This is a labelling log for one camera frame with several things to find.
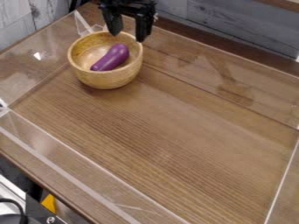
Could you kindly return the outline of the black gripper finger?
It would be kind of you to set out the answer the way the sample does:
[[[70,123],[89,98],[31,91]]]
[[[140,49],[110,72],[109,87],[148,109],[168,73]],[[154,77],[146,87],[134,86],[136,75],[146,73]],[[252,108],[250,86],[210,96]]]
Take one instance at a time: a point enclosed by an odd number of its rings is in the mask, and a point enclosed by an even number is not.
[[[152,12],[134,16],[134,39],[138,43],[150,35],[153,22],[154,14]]]
[[[121,14],[118,13],[117,9],[112,7],[104,7],[101,9],[101,12],[106,24],[106,29],[109,33],[116,36],[124,28]]]

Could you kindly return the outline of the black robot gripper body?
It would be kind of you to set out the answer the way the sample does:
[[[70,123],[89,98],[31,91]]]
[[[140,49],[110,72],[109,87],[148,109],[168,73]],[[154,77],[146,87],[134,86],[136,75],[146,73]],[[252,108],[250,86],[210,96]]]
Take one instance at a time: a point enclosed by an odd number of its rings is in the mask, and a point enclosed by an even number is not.
[[[154,6],[154,0],[98,0],[98,8],[105,20],[113,20],[122,15],[154,20]]]

